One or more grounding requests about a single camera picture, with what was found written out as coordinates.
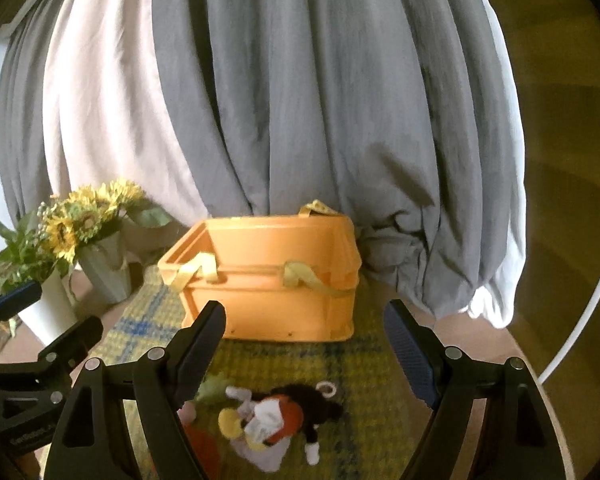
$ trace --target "potted plant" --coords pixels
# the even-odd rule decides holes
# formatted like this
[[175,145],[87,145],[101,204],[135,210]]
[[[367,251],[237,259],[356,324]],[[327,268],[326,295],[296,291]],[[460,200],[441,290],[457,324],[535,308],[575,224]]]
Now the potted plant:
[[31,331],[48,345],[77,322],[61,277],[69,270],[67,261],[57,260],[36,229],[36,217],[25,215],[11,230],[0,222],[6,247],[0,252],[0,294],[8,294],[30,280],[42,286],[42,297],[20,312]]
[[40,205],[38,217],[42,243],[56,258],[70,265],[79,262],[108,303],[119,303],[131,294],[122,222],[162,227],[172,220],[140,186],[124,178],[97,188],[82,186],[62,200],[51,196],[48,205]]

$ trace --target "mickey mouse plush toy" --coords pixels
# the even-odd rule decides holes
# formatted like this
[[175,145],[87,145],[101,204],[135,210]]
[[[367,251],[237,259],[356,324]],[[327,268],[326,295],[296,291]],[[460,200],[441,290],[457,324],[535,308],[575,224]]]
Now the mickey mouse plush toy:
[[267,473],[280,469],[291,437],[302,432],[307,463],[316,465],[320,460],[318,427],[328,420],[339,420],[344,411],[328,399],[334,393],[332,384],[327,393],[306,384],[288,384],[269,394],[229,386],[226,396],[242,404],[237,410],[220,412],[220,431],[239,456]]

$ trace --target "orange storage box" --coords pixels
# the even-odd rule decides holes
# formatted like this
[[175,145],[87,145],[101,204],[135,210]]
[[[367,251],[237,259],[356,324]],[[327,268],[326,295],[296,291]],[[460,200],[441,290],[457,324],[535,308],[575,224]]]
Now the orange storage box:
[[[307,208],[327,214],[309,216]],[[164,282],[180,293],[182,326],[216,300],[226,309],[228,338],[351,337],[362,264],[353,224],[320,203],[303,212],[207,219],[191,228],[158,263]]]

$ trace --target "white ring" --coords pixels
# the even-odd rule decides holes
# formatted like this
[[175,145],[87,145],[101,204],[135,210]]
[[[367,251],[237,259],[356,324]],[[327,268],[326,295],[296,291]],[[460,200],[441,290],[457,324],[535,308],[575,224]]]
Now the white ring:
[[[321,392],[320,388],[323,388],[325,386],[328,386],[331,391],[326,392],[326,393]],[[333,384],[331,381],[320,381],[318,384],[315,385],[315,389],[318,390],[325,399],[331,399],[331,397],[333,397],[336,394],[336,392],[338,391],[338,389],[336,388],[336,385]]]

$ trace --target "flower pot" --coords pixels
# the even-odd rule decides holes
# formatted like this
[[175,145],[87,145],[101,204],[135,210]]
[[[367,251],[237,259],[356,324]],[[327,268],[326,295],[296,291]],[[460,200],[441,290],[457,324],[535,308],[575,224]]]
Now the flower pot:
[[42,297],[19,314],[47,346],[78,322],[57,270],[42,283]]
[[120,232],[78,250],[82,270],[109,304],[131,295],[131,275]]

